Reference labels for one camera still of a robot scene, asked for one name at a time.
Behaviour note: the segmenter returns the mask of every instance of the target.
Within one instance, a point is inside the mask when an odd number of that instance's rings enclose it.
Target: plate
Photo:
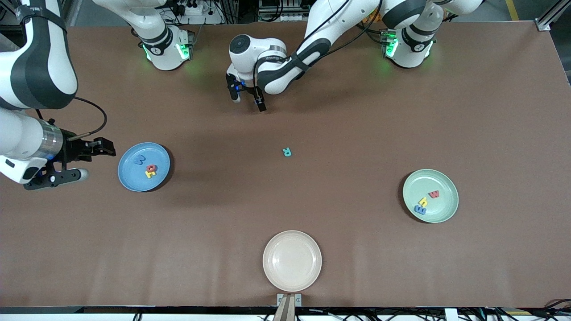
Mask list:
[[[264,272],[280,290],[299,292],[308,288],[321,271],[321,251],[311,236],[300,231],[285,231],[266,245]]]
[[[147,166],[156,167],[155,175],[147,177]],[[123,186],[134,192],[150,191],[159,186],[171,167],[166,149],[157,143],[140,143],[125,152],[119,161],[117,174]]]
[[[430,169],[417,170],[407,177],[403,198],[407,209],[428,223],[442,223],[450,219],[458,209],[459,202],[458,191],[452,180]]]

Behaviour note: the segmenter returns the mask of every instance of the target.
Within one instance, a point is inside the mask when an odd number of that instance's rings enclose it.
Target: green plate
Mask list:
[[[412,215],[428,223],[444,222],[458,209],[456,186],[448,176],[435,170],[417,170],[409,175],[404,182],[403,198]]]

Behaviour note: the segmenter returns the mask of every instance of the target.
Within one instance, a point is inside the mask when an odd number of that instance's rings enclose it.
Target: metal bracket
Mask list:
[[[549,31],[549,30],[551,30],[551,27],[549,27],[549,25],[542,25],[542,24],[540,24],[540,23],[539,23],[539,20],[538,20],[537,18],[535,18],[535,19],[533,20],[533,22],[536,23],[537,31]]]
[[[534,19],[538,31],[549,31],[549,25],[557,21],[563,11],[571,5],[571,0],[559,0],[547,9],[539,18]]]
[[[278,294],[278,303],[276,304],[277,306],[279,306],[280,303],[282,302],[284,295],[286,295],[286,294]],[[297,294],[293,295],[293,298],[295,299],[295,306],[300,307],[301,306],[301,293],[297,293]]]

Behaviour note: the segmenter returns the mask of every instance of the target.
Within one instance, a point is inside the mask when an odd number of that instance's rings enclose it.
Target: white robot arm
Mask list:
[[[172,70],[190,59],[189,32],[167,26],[155,7],[166,0],[93,0],[123,18],[143,42],[147,59],[160,70]]]
[[[390,30],[386,40],[385,56],[399,67],[419,66],[430,54],[433,38],[442,24],[444,9],[456,15],[472,13],[482,4],[482,0],[443,0],[427,1],[420,17],[410,26],[400,30]]]
[[[23,0],[16,14],[26,44],[0,53],[0,172],[31,190],[84,180],[87,171],[68,170],[67,163],[115,155],[113,143],[104,138],[69,141],[74,133],[23,112],[64,108],[77,92],[59,1]],[[62,163],[57,176],[54,162]]]
[[[439,3],[455,13],[465,14],[475,10],[481,0],[443,0]],[[226,74],[232,100],[239,102],[239,92],[246,91],[254,95],[260,111],[265,110],[263,92],[272,95],[282,93],[326,55],[343,33],[369,16],[375,8],[389,29],[406,30],[407,43],[413,49],[416,47],[416,50],[405,53],[405,46],[397,51],[397,46],[393,45],[390,58],[398,65],[404,61],[402,67],[419,65],[424,55],[428,55],[426,52],[432,45],[432,37],[442,22],[440,6],[426,0],[317,0],[309,12],[305,38],[289,57],[283,42],[275,38],[255,39],[238,35],[232,40],[228,49],[232,64]],[[413,58],[405,57],[410,53],[414,53]]]

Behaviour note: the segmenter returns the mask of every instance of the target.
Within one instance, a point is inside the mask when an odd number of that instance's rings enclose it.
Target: brown table surface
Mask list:
[[[193,60],[171,72],[145,60],[128,28],[71,28],[78,95],[106,109],[101,135],[118,156],[76,163],[87,181],[47,191],[0,178],[1,305],[275,304],[262,253],[290,229],[323,254],[308,306],[571,296],[571,89],[549,33],[446,23],[412,70],[362,37],[268,95],[268,113],[232,103],[232,37],[279,37],[291,51],[304,28],[207,26]],[[78,133],[101,121],[79,102],[45,114]],[[146,141],[171,150],[174,174],[158,191],[127,191],[120,156]],[[403,209],[401,184],[420,168],[456,184],[451,220]]]

